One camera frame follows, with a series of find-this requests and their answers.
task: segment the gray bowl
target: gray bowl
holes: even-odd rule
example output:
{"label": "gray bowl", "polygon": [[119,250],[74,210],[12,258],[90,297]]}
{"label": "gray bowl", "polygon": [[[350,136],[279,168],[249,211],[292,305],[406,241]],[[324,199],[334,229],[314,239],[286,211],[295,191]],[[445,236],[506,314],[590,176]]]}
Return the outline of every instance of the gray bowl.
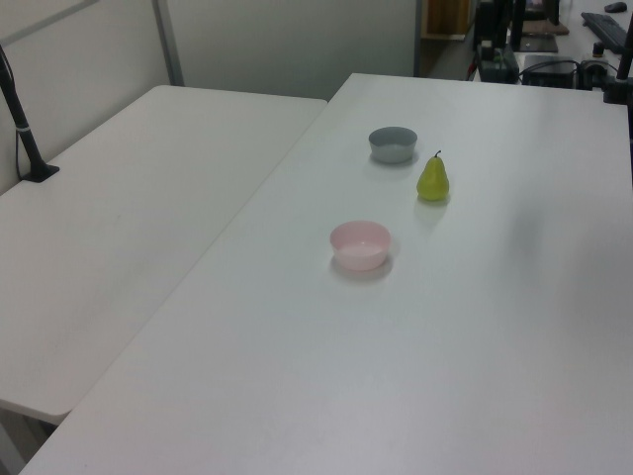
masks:
{"label": "gray bowl", "polygon": [[372,156],[383,163],[403,163],[413,158],[417,134],[404,127],[385,127],[369,136]]}

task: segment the wooden cabinet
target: wooden cabinet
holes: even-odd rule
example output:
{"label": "wooden cabinet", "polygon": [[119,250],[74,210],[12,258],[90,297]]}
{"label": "wooden cabinet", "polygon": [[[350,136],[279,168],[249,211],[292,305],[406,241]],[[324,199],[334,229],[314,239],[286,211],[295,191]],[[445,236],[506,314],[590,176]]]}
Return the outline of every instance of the wooden cabinet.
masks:
{"label": "wooden cabinet", "polygon": [[463,40],[477,0],[423,0],[422,37]]}

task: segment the pole base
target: pole base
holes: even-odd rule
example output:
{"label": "pole base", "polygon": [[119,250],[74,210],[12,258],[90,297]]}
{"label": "pole base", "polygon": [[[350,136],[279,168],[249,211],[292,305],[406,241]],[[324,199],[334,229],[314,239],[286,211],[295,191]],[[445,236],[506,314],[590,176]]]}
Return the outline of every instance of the pole base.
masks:
{"label": "pole base", "polygon": [[47,165],[46,169],[41,170],[37,175],[34,176],[33,173],[27,173],[22,177],[24,181],[32,181],[34,183],[42,183],[48,178],[52,177],[56,172],[59,171],[58,166]]}

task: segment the floor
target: floor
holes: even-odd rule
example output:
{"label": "floor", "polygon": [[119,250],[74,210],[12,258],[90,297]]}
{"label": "floor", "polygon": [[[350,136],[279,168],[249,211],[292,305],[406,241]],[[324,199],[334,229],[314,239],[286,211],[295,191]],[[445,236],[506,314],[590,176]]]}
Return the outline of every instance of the floor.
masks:
{"label": "floor", "polygon": [[[462,42],[422,40],[420,77],[464,80],[472,59],[472,31]],[[0,410],[0,475],[17,475],[45,442],[47,432],[49,428],[35,420]]]}

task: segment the keyboard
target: keyboard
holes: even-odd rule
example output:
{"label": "keyboard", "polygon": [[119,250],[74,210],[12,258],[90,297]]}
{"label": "keyboard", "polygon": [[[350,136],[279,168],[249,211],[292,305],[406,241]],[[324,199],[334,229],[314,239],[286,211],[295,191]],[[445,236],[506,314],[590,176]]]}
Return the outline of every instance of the keyboard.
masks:
{"label": "keyboard", "polygon": [[598,13],[581,13],[581,16],[585,19],[585,24],[604,43],[605,48],[611,49],[616,54],[624,53],[626,32],[615,20],[608,15]]}

